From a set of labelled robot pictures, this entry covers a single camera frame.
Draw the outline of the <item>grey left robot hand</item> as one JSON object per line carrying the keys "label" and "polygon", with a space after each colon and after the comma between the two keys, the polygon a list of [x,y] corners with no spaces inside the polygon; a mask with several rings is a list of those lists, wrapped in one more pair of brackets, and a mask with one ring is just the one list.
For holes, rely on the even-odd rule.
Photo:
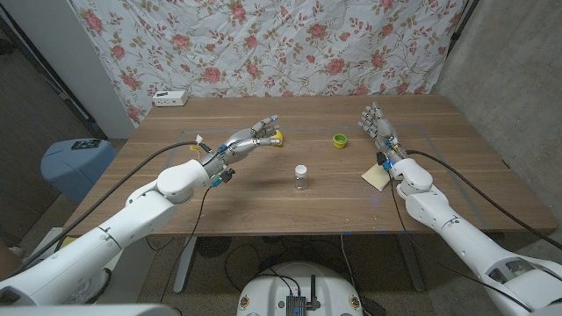
{"label": "grey left robot hand", "polygon": [[218,175],[229,165],[246,158],[257,147],[280,145],[282,141],[273,138],[279,128],[275,126],[277,119],[278,115],[269,116],[250,128],[232,134],[215,153],[206,155],[201,161],[207,175]]}

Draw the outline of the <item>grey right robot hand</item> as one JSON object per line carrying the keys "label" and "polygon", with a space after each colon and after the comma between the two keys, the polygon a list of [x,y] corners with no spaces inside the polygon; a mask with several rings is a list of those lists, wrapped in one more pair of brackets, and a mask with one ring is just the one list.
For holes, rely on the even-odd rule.
{"label": "grey right robot hand", "polygon": [[385,163],[390,167],[407,158],[395,128],[386,119],[377,102],[365,107],[358,125],[373,139],[378,151],[385,156]]}

